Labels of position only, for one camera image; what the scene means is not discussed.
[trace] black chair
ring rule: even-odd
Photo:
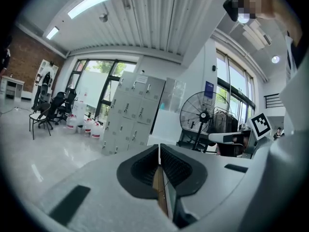
[[[51,107],[48,113],[48,120],[47,120],[51,127],[52,125],[50,124],[50,122],[54,122],[56,125],[58,125],[59,119],[61,119],[61,117],[57,117],[58,112],[56,113],[56,110],[61,109],[61,105],[66,101],[65,95],[66,95],[65,92],[58,92],[56,97],[53,98],[51,102]]]
[[[32,137],[34,139],[34,124],[39,123],[39,124],[43,124],[44,125],[44,129],[45,129],[45,124],[47,125],[47,129],[48,129],[48,133],[50,134],[49,128],[48,128],[48,120],[47,120],[47,116],[48,116],[48,112],[50,109],[51,105],[48,103],[41,103],[39,105],[37,105],[34,108],[34,112],[32,114],[29,115],[29,131],[31,131],[30,126],[31,126],[31,120],[32,120]]]
[[[75,89],[70,89],[69,95],[66,99],[66,101],[64,102],[65,106],[60,106],[58,107],[58,112],[60,113],[60,117],[59,117],[59,121],[67,120],[67,115],[72,112],[72,108],[73,108],[73,103],[76,97],[76,92]]]

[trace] ceiling light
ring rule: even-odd
[[[247,23],[249,21],[249,15],[248,14],[238,14],[238,19],[240,23]]]
[[[76,17],[77,15],[79,15],[80,13],[84,12],[85,10],[91,8],[92,6],[100,3],[100,2],[104,2],[106,0],[84,0],[81,3],[79,3],[78,5],[76,5],[72,10],[70,10],[70,12],[68,12],[68,16],[71,17],[71,19],[73,19],[74,17]]]
[[[57,27],[54,27],[49,34],[46,36],[47,39],[51,39],[56,33],[58,33],[59,29]]]
[[[271,59],[271,61],[272,61],[274,64],[276,64],[276,63],[278,63],[278,62],[280,61],[280,57],[279,57],[279,56],[273,56],[272,59]]]

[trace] brick wall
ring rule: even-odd
[[[42,60],[54,61],[54,64],[59,67],[52,86],[54,90],[65,59],[17,27],[14,27],[11,34],[13,38],[10,46],[11,58],[5,75],[13,74],[13,78],[25,81],[24,91],[32,92],[34,79]]]

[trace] floor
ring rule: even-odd
[[[0,100],[1,164],[18,196],[36,203],[54,184],[90,161],[108,154],[98,139],[68,134],[65,122],[48,130],[37,125],[29,132],[31,104]]]

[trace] locker door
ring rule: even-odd
[[[116,91],[111,103],[110,114],[118,114],[121,116],[125,105],[127,95],[123,92]]]
[[[164,84],[164,80],[154,77],[148,77],[148,81],[146,83],[145,98],[157,102],[160,101]]]
[[[142,98],[145,95],[145,89],[146,89],[145,83],[140,83],[140,82],[137,82],[136,80],[133,80],[132,86],[130,89],[130,94],[136,97]]]
[[[118,126],[121,119],[122,116],[119,116],[118,114],[108,116],[105,126],[104,139],[107,139],[108,136],[117,136]]]
[[[152,125],[157,109],[157,101],[155,102],[146,99],[142,100],[136,120],[143,124]]]
[[[133,126],[134,120],[122,118],[122,120],[120,121],[118,128],[118,136],[115,142],[115,147],[118,147],[117,152],[127,151],[131,139]]]
[[[123,107],[123,117],[135,120],[139,111],[140,102],[141,98],[128,96]]]
[[[116,137],[115,136],[105,136],[104,134],[104,139],[103,139],[103,149],[104,151],[110,153],[110,154],[115,154],[115,142],[116,142]]]
[[[122,92],[129,92],[132,88],[133,79],[134,73],[124,72],[119,80],[117,90]]]
[[[129,150],[147,145],[151,126],[135,122],[129,145]]]

